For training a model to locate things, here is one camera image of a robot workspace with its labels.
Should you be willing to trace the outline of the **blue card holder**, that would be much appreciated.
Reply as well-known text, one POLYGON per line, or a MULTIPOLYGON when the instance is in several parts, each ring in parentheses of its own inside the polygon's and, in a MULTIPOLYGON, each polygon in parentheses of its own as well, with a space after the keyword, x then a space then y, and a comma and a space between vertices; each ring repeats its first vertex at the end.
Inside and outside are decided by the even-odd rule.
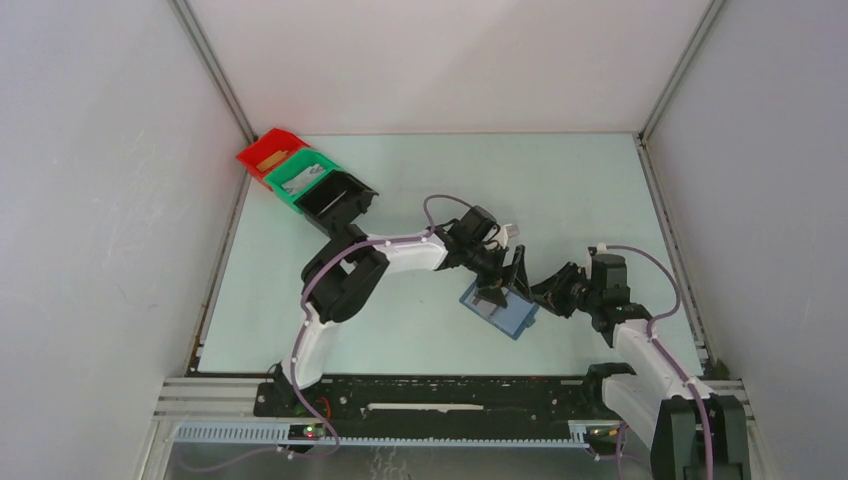
POLYGON ((503 288, 502 292, 505 295, 505 307, 485 300, 474 284, 460 297, 459 303, 507 337, 517 340, 527 328, 534 325, 540 306, 528 301, 514 288, 503 288))

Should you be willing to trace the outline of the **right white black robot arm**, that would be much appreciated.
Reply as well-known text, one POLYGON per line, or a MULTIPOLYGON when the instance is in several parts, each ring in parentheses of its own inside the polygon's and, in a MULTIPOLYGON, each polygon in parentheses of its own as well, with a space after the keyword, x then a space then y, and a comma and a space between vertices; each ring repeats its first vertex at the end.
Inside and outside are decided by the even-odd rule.
POLYGON ((583 408, 596 418, 616 413, 649 447, 655 479, 751 478, 741 401, 716 393, 662 344, 660 316, 631 299, 623 249, 592 247, 588 266, 569 262, 530 289, 533 301, 557 316, 589 315, 624 360, 583 388, 583 408))

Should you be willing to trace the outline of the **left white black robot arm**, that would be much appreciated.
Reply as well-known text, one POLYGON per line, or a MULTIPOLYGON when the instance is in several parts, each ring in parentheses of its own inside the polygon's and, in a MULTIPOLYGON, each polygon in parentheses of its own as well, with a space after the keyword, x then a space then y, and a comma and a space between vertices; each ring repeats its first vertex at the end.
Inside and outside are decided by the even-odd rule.
POLYGON ((312 385, 324 374, 336 327, 359 313, 387 275, 463 267, 475 275, 473 296, 496 312, 514 303, 530 305, 525 248, 509 248, 508 240, 507 226, 480 206, 410 236, 367 235, 356 225, 343 227, 302 271, 305 318, 291 353, 280 364, 286 382, 278 391, 278 404, 292 416, 312 411, 312 385))

